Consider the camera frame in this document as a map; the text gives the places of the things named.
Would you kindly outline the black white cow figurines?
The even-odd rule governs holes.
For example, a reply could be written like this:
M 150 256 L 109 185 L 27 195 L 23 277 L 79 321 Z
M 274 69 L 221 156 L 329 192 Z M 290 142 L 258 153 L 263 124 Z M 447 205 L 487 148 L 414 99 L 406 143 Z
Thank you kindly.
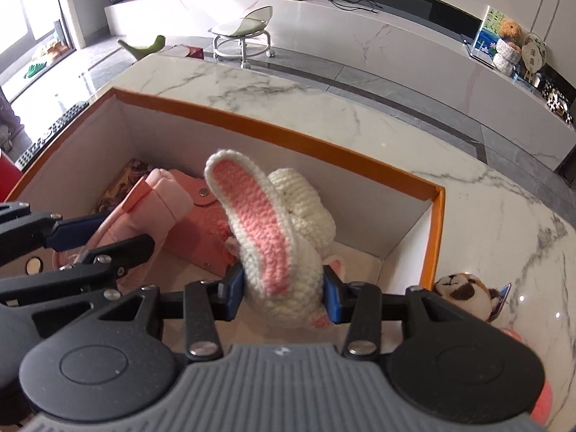
M 556 88 L 551 88 L 543 92 L 547 107 L 562 119 L 567 125 L 573 124 L 573 116 L 570 113 L 569 105 L 564 95 Z

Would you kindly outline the orange cardboard box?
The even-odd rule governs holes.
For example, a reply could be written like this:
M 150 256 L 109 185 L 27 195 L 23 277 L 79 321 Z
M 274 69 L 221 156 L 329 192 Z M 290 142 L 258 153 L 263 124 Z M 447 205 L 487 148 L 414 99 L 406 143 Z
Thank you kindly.
M 322 327 L 321 270 L 341 248 L 395 264 L 387 287 L 431 288 L 444 189 L 334 143 L 223 110 L 108 91 L 81 113 L 10 193 L 36 211 L 89 212 L 133 158 L 153 166 L 95 243 L 166 223 L 165 241 L 201 243 L 184 216 L 197 176 L 224 216 L 225 246 L 245 267 L 247 300 L 271 325 Z

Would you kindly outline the round paper fan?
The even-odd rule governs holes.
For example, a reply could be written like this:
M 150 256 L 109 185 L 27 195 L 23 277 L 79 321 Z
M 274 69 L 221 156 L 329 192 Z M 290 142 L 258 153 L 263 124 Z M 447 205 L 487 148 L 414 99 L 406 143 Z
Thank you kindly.
M 533 87 L 540 84 L 538 72 L 547 64 L 547 47 L 542 38 L 530 32 L 521 47 L 521 57 L 524 64 L 524 80 Z

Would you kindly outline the pink pouch bag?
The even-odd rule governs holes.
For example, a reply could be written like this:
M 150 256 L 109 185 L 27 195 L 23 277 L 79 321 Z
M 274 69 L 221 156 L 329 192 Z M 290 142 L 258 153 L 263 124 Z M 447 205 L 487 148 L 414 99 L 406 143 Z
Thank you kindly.
M 90 236 L 88 242 L 69 251 L 55 252 L 55 269 L 79 260 L 81 253 L 119 243 L 141 234 L 154 241 L 154 252 L 147 262 L 130 270 L 117 281 L 120 293 L 126 294 L 147 283 L 147 274 L 158 257 L 169 232 L 193 208 L 188 192 L 177 182 L 176 175 L 165 169 L 154 169 L 132 187 Z

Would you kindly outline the black remote control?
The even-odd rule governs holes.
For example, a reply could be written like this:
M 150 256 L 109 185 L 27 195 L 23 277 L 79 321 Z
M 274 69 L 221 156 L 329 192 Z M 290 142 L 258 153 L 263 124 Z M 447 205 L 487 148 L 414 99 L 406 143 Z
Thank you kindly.
M 15 161 L 15 166 L 24 173 L 42 154 L 42 152 L 56 139 L 61 132 L 63 132 L 70 123 L 72 123 L 84 110 L 88 108 L 90 103 L 85 100 L 84 102 L 75 103 L 71 106 L 62 116 L 59 117 L 45 132 L 36 139 Z

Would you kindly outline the dark red card box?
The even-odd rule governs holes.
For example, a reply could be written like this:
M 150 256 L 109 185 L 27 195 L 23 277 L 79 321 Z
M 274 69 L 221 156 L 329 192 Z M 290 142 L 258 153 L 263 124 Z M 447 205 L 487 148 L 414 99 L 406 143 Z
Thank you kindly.
M 154 169 L 154 166 L 138 159 L 131 159 L 121 170 L 119 175 L 107 187 L 93 209 L 93 213 L 111 212 L 128 195 L 136 183 Z

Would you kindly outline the white marble tv cabinet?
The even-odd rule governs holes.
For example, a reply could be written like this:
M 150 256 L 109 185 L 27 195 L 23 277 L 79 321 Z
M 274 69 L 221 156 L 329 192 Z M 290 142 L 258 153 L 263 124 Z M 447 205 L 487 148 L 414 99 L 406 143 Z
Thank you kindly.
M 344 11 L 328 0 L 135 0 L 105 8 L 108 28 L 131 39 L 206 36 L 220 23 L 273 7 L 277 48 L 387 78 L 458 110 L 555 169 L 575 133 L 546 103 L 471 59 L 460 41 L 385 12 Z

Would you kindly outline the small white swivel stool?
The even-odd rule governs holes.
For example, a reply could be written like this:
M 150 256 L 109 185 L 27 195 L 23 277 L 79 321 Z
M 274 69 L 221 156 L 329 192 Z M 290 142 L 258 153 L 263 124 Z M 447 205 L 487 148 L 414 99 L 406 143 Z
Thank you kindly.
M 210 29 L 213 35 L 212 50 L 215 60 L 239 60 L 242 69 L 250 69 L 249 59 L 265 55 L 272 59 L 275 57 L 275 49 L 271 45 L 271 36 L 267 27 L 273 18 L 273 6 L 263 6 L 242 17 L 228 19 Z M 260 36 L 266 37 L 266 45 L 250 53 L 248 51 L 248 40 L 256 39 Z M 239 53 L 232 54 L 222 50 L 222 46 L 230 42 L 237 42 Z

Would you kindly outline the white crochet bunny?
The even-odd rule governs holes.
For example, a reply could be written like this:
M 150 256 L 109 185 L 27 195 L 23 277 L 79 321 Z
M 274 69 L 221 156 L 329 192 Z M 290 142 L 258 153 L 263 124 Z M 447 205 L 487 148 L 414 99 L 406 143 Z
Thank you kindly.
M 234 150 L 212 154 L 204 177 L 228 218 L 252 309 L 283 328 L 329 327 L 323 267 L 338 260 L 337 227 L 314 187 L 294 169 L 267 174 Z

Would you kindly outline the green bird figurine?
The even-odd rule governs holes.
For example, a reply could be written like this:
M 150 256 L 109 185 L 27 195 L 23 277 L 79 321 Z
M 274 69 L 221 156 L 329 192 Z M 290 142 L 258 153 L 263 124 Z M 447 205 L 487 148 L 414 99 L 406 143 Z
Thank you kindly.
M 125 40 L 119 39 L 118 44 L 126 50 L 135 60 L 141 60 L 148 55 L 160 52 L 165 48 L 166 37 L 164 35 L 156 36 L 154 42 L 146 47 L 136 47 L 128 44 Z

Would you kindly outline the brown dog plush doll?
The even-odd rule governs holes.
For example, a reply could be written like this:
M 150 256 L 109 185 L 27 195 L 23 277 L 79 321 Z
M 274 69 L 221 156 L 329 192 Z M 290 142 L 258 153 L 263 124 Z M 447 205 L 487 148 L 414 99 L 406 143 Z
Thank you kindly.
M 432 287 L 439 297 L 487 323 L 499 317 L 511 289 L 511 283 L 502 289 L 488 288 L 476 275 L 466 272 L 444 276 Z

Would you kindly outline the teddy bear in pot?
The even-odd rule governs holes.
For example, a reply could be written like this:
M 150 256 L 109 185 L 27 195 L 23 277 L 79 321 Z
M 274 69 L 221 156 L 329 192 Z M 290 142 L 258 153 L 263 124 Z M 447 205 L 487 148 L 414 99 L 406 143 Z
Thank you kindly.
M 513 19 L 503 18 L 497 34 L 499 39 L 493 63 L 500 73 L 511 76 L 521 57 L 522 28 Z

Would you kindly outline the blue landscape painting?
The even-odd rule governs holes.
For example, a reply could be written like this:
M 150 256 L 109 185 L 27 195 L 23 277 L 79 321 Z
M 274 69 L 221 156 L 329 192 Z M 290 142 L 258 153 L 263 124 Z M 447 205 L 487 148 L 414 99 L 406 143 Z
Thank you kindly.
M 500 36 L 498 34 L 505 14 L 488 6 L 476 33 L 473 43 L 468 46 L 469 56 L 478 62 L 494 68 L 493 59 L 496 55 L 496 45 Z

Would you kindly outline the pink leather card wallet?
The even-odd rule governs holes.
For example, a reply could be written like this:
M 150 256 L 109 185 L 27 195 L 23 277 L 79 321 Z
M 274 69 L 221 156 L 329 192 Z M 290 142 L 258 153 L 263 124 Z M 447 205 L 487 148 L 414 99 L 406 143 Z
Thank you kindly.
M 192 210 L 169 232 L 164 249 L 219 277 L 236 257 L 225 246 L 231 236 L 228 218 L 207 183 L 172 169 L 170 173 L 192 198 Z

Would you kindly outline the pink fluffy peach plush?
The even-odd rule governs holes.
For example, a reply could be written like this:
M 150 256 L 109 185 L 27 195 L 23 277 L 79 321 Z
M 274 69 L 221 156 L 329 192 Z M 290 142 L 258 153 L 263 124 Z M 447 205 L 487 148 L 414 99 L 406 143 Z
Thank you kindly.
M 551 414 L 553 405 L 553 391 L 547 378 L 540 381 L 535 373 L 526 374 L 522 378 L 523 386 L 527 386 L 528 389 L 534 393 L 536 391 L 535 385 L 539 385 L 539 395 L 534 401 L 534 405 L 530 412 L 530 417 L 533 421 L 541 426 L 545 426 L 549 416 Z

